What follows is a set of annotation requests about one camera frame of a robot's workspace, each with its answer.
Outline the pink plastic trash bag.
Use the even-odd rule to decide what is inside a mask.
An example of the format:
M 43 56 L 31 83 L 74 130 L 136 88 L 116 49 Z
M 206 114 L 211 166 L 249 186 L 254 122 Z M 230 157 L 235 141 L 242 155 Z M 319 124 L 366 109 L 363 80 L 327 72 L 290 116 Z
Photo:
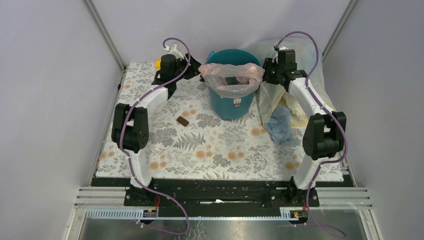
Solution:
M 255 92 L 265 70 L 257 64 L 208 63 L 198 68 L 205 84 L 221 98 L 239 99 Z

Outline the teal plastic trash bin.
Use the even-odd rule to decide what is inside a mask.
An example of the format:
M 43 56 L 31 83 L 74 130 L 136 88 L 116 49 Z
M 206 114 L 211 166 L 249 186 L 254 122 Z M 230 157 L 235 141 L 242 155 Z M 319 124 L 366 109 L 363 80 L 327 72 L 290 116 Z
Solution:
M 260 61 L 251 53 L 240 49 L 225 49 L 218 52 L 206 61 L 207 64 L 244 65 L 248 63 L 261 65 Z M 236 99 L 219 96 L 210 87 L 207 88 L 210 104 L 214 112 L 222 120 L 234 120 L 243 117 L 251 107 L 255 92 Z

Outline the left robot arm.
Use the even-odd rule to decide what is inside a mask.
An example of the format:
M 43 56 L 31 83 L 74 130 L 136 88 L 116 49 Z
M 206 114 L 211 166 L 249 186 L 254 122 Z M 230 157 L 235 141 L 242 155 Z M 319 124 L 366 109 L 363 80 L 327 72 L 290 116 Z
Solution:
M 153 177 L 145 150 L 150 138 L 149 116 L 171 98 L 176 91 L 177 81 L 199 75 L 200 65 L 190 53 L 181 57 L 174 53 L 165 54 L 159 60 L 159 69 L 146 93 L 132 105 L 118 103 L 115 106 L 111 139 L 128 157 L 130 184 L 139 188 L 135 197 L 144 206 L 155 200 L 154 190 L 148 187 Z

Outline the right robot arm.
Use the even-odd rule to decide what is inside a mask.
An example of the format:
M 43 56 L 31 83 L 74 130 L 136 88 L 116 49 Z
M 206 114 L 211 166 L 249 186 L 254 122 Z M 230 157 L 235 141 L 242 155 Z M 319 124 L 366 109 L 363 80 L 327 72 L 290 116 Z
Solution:
M 297 68 L 296 52 L 275 48 L 275 58 L 264 61 L 263 80 L 283 86 L 295 98 L 308 118 L 302 146 L 305 152 L 297 173 L 290 179 L 286 199 L 293 206 L 310 197 L 322 164 L 341 152 L 345 146 L 346 115 L 329 107 L 313 87 L 307 73 Z

